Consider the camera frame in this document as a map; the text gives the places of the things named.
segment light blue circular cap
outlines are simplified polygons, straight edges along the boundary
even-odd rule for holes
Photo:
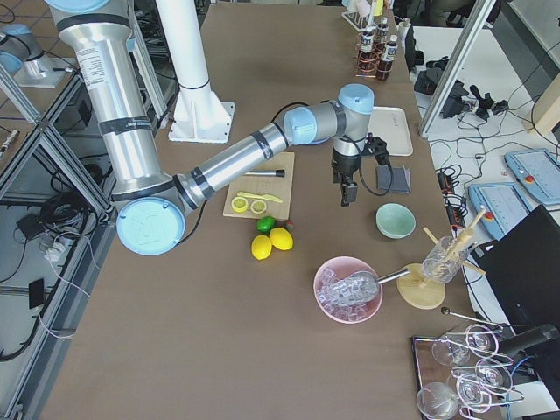
[[[24,24],[7,24],[2,28],[2,32],[8,35],[26,35],[32,31]]]
[[[317,137],[317,120],[308,108],[299,107],[286,112],[283,127],[292,144],[309,144]]]
[[[169,251],[185,232],[185,216],[168,199],[144,197],[127,204],[116,219],[124,246],[142,256]]]
[[[16,57],[15,55],[10,54],[9,52],[1,52],[0,51],[0,63],[2,63],[3,68],[6,69],[6,72],[9,74],[16,73],[24,64],[21,59]]]
[[[66,13],[89,13],[103,7],[109,0],[46,0],[46,2]]]
[[[359,114],[371,114],[374,109],[374,99],[374,91],[359,83],[350,83],[339,92],[339,102]]]

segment white tray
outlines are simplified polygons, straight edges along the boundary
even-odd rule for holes
[[[410,156],[412,141],[406,115],[400,108],[374,107],[367,132],[387,142],[387,150],[391,156]]]

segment black cylinder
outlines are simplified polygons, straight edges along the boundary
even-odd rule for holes
[[[555,326],[544,324],[515,335],[511,339],[503,340],[500,343],[500,353],[514,356],[521,350],[550,340],[556,340],[558,337],[560,337],[560,332]]]

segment person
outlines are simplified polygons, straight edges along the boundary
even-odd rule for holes
[[[431,0],[430,2],[430,25],[431,26],[447,26],[445,13],[456,11],[462,7],[469,7],[469,10],[474,6],[474,0]],[[488,18],[488,22],[493,23],[498,17],[501,10],[501,0],[496,0]]]

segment label sticker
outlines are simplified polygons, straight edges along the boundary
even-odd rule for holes
[[[105,83],[105,68],[102,57],[96,47],[79,50],[76,53],[80,63],[81,74],[86,83],[87,90],[98,88],[97,85]]]

